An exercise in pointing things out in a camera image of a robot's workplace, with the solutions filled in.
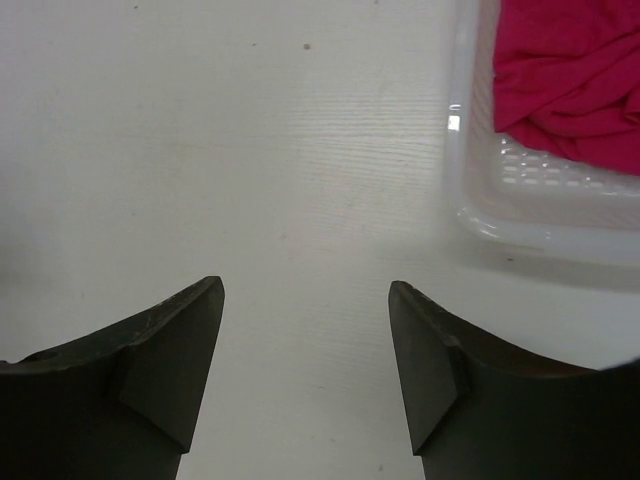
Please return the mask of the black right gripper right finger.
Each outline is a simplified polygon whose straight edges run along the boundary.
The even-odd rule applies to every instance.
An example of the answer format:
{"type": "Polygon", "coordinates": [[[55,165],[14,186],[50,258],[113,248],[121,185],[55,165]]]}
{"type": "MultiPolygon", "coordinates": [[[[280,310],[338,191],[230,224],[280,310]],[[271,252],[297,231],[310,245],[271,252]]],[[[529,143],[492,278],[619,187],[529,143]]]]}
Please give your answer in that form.
{"type": "Polygon", "coordinates": [[[635,479],[639,364],[511,344],[403,281],[388,294],[413,454],[428,479],[635,479]]]}

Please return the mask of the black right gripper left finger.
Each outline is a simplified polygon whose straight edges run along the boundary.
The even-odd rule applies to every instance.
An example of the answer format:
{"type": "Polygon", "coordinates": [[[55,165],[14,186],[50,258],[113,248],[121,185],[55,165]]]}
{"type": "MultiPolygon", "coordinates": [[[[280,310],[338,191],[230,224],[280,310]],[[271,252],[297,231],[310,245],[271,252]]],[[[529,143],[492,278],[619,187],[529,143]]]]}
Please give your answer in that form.
{"type": "Polygon", "coordinates": [[[173,479],[192,445],[222,280],[1,365],[5,479],[173,479]]]}

